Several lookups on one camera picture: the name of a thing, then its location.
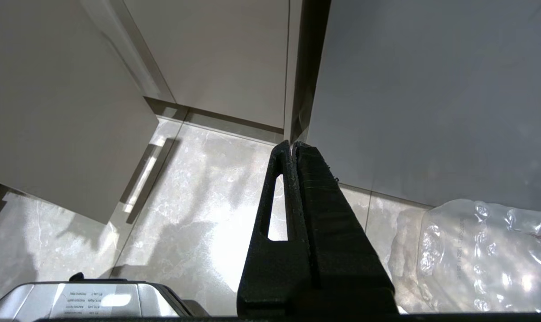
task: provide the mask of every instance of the clear plastic packaging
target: clear plastic packaging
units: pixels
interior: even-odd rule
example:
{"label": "clear plastic packaging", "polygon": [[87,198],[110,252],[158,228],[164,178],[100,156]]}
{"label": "clear plastic packaging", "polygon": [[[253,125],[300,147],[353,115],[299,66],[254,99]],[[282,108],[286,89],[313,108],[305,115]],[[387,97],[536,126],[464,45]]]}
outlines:
{"label": "clear plastic packaging", "polygon": [[541,212],[464,199],[429,210],[417,279],[438,312],[541,312]]}

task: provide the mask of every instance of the marble floor tile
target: marble floor tile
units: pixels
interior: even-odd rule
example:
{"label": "marble floor tile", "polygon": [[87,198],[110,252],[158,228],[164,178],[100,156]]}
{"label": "marble floor tile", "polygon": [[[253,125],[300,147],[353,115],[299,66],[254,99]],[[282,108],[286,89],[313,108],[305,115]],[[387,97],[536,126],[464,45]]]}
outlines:
{"label": "marble floor tile", "polygon": [[372,192],[366,236],[376,249],[405,312],[432,312],[417,287],[417,246],[430,207]]}
{"label": "marble floor tile", "polygon": [[368,208],[370,206],[370,191],[360,188],[350,187],[340,184],[340,190],[346,197],[346,200],[354,210],[354,214],[358,221],[362,225],[362,228],[366,229],[366,223],[368,222]]}
{"label": "marble floor tile", "polygon": [[[150,144],[175,137],[181,124],[160,120]],[[107,278],[133,228],[126,223],[131,202],[120,202],[104,225],[8,190],[0,197],[0,298],[19,284],[67,280],[79,271],[88,278]]]}
{"label": "marble floor tile", "polygon": [[273,145],[187,124],[176,144],[112,276],[162,283],[211,315],[234,315]]}

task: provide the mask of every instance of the gray cabinet door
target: gray cabinet door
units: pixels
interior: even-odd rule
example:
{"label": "gray cabinet door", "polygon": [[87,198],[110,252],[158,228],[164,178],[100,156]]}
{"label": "gray cabinet door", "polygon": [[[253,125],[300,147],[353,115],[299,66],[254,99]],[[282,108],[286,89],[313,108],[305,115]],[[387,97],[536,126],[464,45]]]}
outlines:
{"label": "gray cabinet door", "polygon": [[0,183],[107,222],[156,125],[78,1],[0,0]]}
{"label": "gray cabinet door", "polygon": [[283,128],[288,0],[125,0],[178,104]]}
{"label": "gray cabinet door", "polygon": [[352,186],[541,210],[541,0],[333,1],[308,137]]}

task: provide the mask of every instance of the white cabinet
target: white cabinet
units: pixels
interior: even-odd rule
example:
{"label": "white cabinet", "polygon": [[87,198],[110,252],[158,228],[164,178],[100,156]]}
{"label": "white cabinet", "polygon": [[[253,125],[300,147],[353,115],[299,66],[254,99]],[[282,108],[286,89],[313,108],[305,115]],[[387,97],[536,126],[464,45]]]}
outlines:
{"label": "white cabinet", "polygon": [[78,1],[0,0],[0,183],[107,222],[157,125]]}
{"label": "white cabinet", "polygon": [[[301,1],[293,3],[297,39]],[[284,128],[285,105],[292,104],[286,89],[294,85],[294,73],[286,75],[295,70],[297,46],[289,48],[290,1],[125,4],[178,104]]]}

